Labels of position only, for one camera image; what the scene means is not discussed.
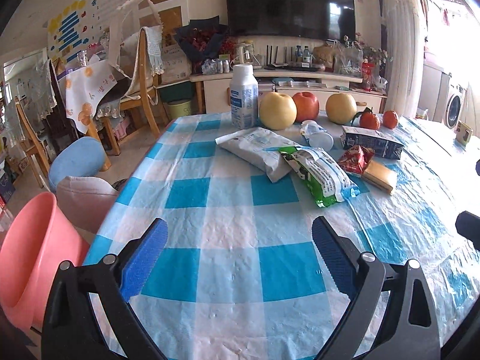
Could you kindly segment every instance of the trash can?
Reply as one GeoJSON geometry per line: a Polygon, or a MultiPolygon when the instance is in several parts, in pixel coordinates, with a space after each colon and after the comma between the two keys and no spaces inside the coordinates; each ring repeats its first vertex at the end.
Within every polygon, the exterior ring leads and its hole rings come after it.
{"type": "Polygon", "coordinates": [[[170,119],[191,115],[191,100],[176,100],[167,103],[170,119]]]}

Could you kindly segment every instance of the box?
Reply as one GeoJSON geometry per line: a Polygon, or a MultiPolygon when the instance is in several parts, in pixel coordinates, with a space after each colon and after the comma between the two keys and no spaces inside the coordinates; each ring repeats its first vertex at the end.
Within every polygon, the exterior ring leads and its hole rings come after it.
{"type": "Polygon", "coordinates": [[[186,80],[191,74],[191,64],[178,44],[162,49],[162,61],[165,73],[161,75],[162,85],[186,80]]]}
{"type": "Polygon", "coordinates": [[[11,196],[15,192],[15,187],[11,183],[11,181],[8,178],[8,175],[5,173],[5,171],[2,170],[1,172],[3,174],[2,174],[2,177],[0,177],[0,196],[2,197],[2,199],[5,203],[8,203],[11,196]]]}
{"type": "Polygon", "coordinates": [[[390,160],[399,160],[403,150],[402,142],[393,135],[368,128],[343,126],[341,140],[345,150],[355,145],[361,145],[375,150],[377,157],[390,160]]]}
{"type": "Polygon", "coordinates": [[[258,80],[258,109],[260,109],[262,96],[268,92],[275,92],[275,84],[269,80],[258,80]]]}

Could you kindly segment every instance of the bottle cap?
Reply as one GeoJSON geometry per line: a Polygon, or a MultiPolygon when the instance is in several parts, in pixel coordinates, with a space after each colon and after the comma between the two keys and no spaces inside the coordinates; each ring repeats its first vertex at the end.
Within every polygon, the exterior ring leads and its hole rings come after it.
{"type": "Polygon", "coordinates": [[[251,64],[236,64],[233,67],[233,74],[248,76],[254,73],[254,67],[251,64]]]}

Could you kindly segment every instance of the water bottle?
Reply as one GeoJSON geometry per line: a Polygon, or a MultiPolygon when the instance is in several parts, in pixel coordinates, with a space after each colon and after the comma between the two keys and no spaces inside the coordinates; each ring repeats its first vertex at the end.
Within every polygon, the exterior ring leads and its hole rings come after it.
{"type": "Polygon", "coordinates": [[[251,64],[236,64],[230,81],[232,123],[245,130],[255,127],[258,119],[258,82],[251,64]]]}
{"type": "Polygon", "coordinates": [[[297,62],[303,61],[302,46],[297,46],[297,51],[295,52],[295,60],[297,62]]]}
{"type": "Polygon", "coordinates": [[[326,152],[332,150],[333,137],[314,120],[304,121],[300,133],[310,147],[321,147],[326,152]]]}
{"type": "Polygon", "coordinates": [[[311,64],[311,53],[308,46],[305,46],[305,50],[303,50],[303,63],[311,64]]]}

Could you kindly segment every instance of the tv stand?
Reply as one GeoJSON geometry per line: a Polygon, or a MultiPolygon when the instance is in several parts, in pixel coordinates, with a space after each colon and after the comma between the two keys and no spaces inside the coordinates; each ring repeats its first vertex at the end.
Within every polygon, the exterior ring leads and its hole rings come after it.
{"type": "MultiPolygon", "coordinates": [[[[308,71],[293,71],[286,69],[266,70],[255,69],[253,75],[258,78],[274,78],[274,77],[291,77],[293,79],[302,78],[309,80],[316,80],[317,82],[325,84],[326,88],[303,88],[303,87],[278,87],[277,91],[294,95],[297,92],[308,91],[317,96],[320,103],[320,109],[325,109],[325,103],[328,97],[334,93],[342,92],[335,88],[335,86],[348,87],[350,83],[361,83],[362,79],[358,77],[342,76],[327,72],[308,72],[308,71]]],[[[198,110],[200,114],[214,114],[219,112],[230,111],[230,99],[227,95],[227,89],[230,87],[230,80],[233,73],[220,74],[192,74],[190,81],[195,83],[197,92],[198,110]],[[203,101],[203,93],[205,93],[205,104],[203,101]]],[[[362,103],[358,107],[359,111],[365,107],[372,108],[374,112],[383,110],[382,104],[386,96],[381,96],[368,92],[349,91],[357,102],[362,103]]]]}

